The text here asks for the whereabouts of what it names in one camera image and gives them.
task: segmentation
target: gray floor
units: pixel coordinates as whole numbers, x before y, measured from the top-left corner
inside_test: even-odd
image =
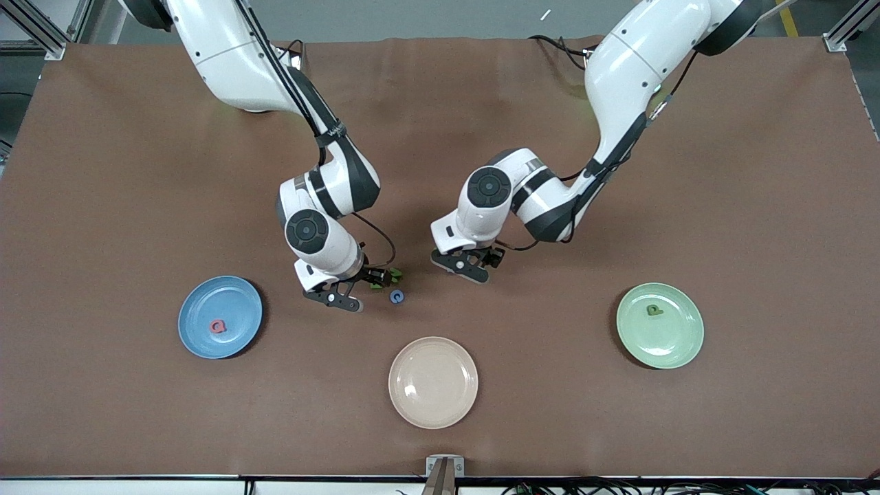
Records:
[[[765,8],[774,0],[763,0]],[[180,43],[176,33],[140,26],[122,15],[113,0],[96,9],[90,42]],[[827,31],[854,0],[800,0],[792,15],[802,36]],[[306,42],[377,41],[386,38],[525,38],[532,34],[581,37],[607,33],[634,5],[633,0],[253,0],[260,21],[274,40]],[[550,12],[540,20],[546,11]],[[758,36],[784,36],[779,17],[760,25]],[[880,117],[880,28],[850,41],[848,55],[868,110]],[[41,56],[0,56],[0,92],[33,92]],[[27,98],[0,96],[0,138],[13,142]]]

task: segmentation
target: brown table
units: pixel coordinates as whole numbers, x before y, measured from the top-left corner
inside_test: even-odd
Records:
[[[581,46],[583,42],[574,42]],[[0,181],[4,475],[864,476],[880,464],[880,153],[847,59],[749,39],[697,59],[567,246],[512,253],[485,286],[429,262],[429,223],[498,151],[557,173],[598,132],[583,80],[535,41],[313,45],[305,70],[380,173],[404,304],[304,299],[273,208],[316,159],[295,115],[215,100],[182,47],[69,46],[47,64]],[[374,258],[383,241],[346,219]],[[511,220],[503,238],[525,242]],[[265,324],[236,358],[180,344],[202,280],[247,277]],[[638,366],[613,315],[636,284],[687,292],[702,352]],[[480,393],[440,431],[387,394],[428,335]]]

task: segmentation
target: green plate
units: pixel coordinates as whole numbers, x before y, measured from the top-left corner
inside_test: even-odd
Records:
[[[634,287],[617,307],[617,332],[630,354],[660,369],[684,366],[703,345],[703,318],[684,292],[652,282]]]

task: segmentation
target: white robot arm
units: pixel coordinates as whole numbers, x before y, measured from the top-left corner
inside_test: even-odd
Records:
[[[488,281],[504,251],[492,247],[508,211],[535,240],[570,239],[588,206],[623,163],[649,118],[660,83],[693,49],[717,55],[739,43],[761,13],[758,0],[642,0],[596,48],[583,74],[599,126],[589,163],[567,187],[530,150],[502,151],[474,171],[458,208],[431,224],[431,261],[474,282]]]
[[[202,80],[224,103],[249,112],[294,112],[309,123],[319,163],[281,185],[278,220],[299,257],[294,267],[305,297],[361,311],[362,303],[349,296],[354,282],[389,285],[391,276],[366,264],[361,246],[337,220],[376,202],[378,175],[299,71],[298,60],[269,43],[246,0],[120,2],[146,26],[170,30],[173,23]],[[327,163],[325,150],[332,155]],[[340,284],[346,285],[343,292]]]

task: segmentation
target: black joint cap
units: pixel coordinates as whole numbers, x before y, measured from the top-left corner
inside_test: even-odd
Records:
[[[132,17],[144,26],[171,32],[173,21],[161,0],[125,0]]]
[[[323,215],[315,210],[301,210],[287,221],[284,235],[294,249],[314,255],[324,248],[329,231]]]
[[[763,11],[760,0],[743,0],[706,39],[693,47],[693,51],[706,56],[724,52],[755,26]]]
[[[467,182],[467,199],[478,208],[494,208],[510,196],[510,178],[494,167],[483,167]]]

